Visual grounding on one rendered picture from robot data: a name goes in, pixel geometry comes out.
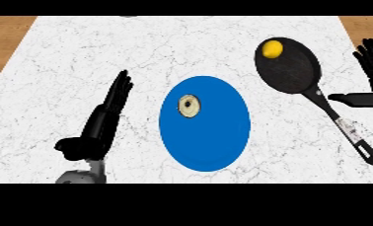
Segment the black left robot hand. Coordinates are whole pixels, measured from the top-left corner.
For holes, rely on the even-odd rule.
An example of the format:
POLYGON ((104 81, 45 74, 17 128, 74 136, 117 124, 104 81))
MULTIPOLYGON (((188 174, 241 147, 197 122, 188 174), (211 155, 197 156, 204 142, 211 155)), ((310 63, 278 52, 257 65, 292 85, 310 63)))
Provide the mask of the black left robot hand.
POLYGON ((111 149, 132 89, 132 77, 129 71, 123 70, 111 85, 105 101, 90 114, 80 136, 65 138, 57 144, 57 149, 70 161, 104 159, 111 149))

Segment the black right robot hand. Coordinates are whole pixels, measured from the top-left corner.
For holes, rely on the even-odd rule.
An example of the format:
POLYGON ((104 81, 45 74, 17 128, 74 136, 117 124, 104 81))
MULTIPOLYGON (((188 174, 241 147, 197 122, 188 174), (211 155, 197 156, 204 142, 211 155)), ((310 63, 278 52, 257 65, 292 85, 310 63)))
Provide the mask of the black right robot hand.
POLYGON ((331 94, 328 98, 353 108, 373 108, 373 38, 366 38, 362 41, 353 55, 368 76, 372 92, 331 94))

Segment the black frying pan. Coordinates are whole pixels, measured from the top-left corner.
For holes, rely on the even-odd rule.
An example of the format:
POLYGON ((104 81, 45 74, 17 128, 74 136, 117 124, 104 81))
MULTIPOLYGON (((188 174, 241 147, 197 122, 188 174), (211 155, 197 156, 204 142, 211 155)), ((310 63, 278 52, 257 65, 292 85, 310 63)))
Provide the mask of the black frying pan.
POLYGON ((303 43, 291 38, 266 39, 256 50, 256 67, 267 85, 288 94, 301 94, 320 107, 331 117, 338 129, 348 139, 365 162, 373 166, 373 147, 357 134, 354 126, 332 109, 317 86, 322 72, 317 58, 303 43), (263 55, 263 45, 269 40, 284 44, 284 52, 278 58, 263 55))

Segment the blue oval plate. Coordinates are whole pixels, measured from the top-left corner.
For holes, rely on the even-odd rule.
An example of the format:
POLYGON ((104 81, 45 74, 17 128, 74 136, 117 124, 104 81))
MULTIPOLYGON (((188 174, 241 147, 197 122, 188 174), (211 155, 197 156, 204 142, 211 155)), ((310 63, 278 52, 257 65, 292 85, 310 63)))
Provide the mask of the blue oval plate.
POLYGON ((161 108, 160 129, 166 147, 188 168, 211 172, 226 168, 247 147, 251 131, 250 111, 236 89, 211 76, 195 76, 172 89, 161 108), (183 117, 179 100, 200 99, 195 117, 183 117))

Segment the yellow lemon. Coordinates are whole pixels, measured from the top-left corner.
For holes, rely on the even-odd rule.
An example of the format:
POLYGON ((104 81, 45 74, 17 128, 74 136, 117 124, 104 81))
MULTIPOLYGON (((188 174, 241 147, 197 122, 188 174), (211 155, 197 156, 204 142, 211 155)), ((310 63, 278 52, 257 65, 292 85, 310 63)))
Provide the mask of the yellow lemon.
POLYGON ((284 52, 284 44, 278 40, 269 40, 263 45, 263 55, 267 58, 278 58, 284 52))

